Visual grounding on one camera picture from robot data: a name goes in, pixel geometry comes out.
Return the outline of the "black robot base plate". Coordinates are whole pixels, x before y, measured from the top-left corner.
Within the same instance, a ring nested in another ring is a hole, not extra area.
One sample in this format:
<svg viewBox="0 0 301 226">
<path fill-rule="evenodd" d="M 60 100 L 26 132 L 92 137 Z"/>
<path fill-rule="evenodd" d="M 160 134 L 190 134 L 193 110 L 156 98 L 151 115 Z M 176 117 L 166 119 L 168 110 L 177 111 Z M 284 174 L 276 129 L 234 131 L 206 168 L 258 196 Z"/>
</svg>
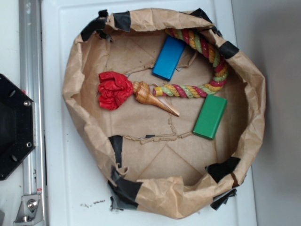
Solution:
<svg viewBox="0 0 301 226">
<path fill-rule="evenodd" d="M 33 101 L 0 75 L 0 179 L 6 180 L 34 149 Z"/>
</svg>

